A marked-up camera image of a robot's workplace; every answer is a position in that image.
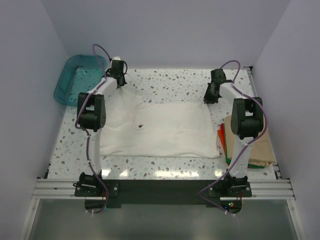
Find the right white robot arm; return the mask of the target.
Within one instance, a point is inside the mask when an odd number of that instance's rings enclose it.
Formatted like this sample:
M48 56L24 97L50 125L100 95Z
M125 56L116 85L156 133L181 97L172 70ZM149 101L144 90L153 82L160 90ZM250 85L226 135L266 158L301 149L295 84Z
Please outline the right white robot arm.
M223 192L235 196L248 181L247 170L253 142L266 131L263 101L240 91L232 80L226 78L223 69L210 71L211 82L204 95L204 103L216 104L219 98L232 103L230 128L234 134L232 159L222 177Z

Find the white printed t shirt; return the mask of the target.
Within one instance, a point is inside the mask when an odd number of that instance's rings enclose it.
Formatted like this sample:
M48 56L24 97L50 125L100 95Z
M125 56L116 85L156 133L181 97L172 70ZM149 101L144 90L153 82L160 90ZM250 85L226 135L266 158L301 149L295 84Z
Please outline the white printed t shirt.
M209 108L197 102L145 103L125 88L105 95L101 156L209 158L219 156Z

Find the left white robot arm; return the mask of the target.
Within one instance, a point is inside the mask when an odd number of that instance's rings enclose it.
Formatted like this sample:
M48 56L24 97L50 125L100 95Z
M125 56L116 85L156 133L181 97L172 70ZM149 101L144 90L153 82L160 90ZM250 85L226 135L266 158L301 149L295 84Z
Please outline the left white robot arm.
M128 65L120 57L114 57L101 81L88 92L81 92L77 100L77 117L75 127L87 135L85 155L89 170L83 176L93 175L86 184L86 191L92 196L99 196L104 184L98 180L102 167L100 162L100 138L102 128L107 121L105 97L111 96L116 89L126 84L125 74Z

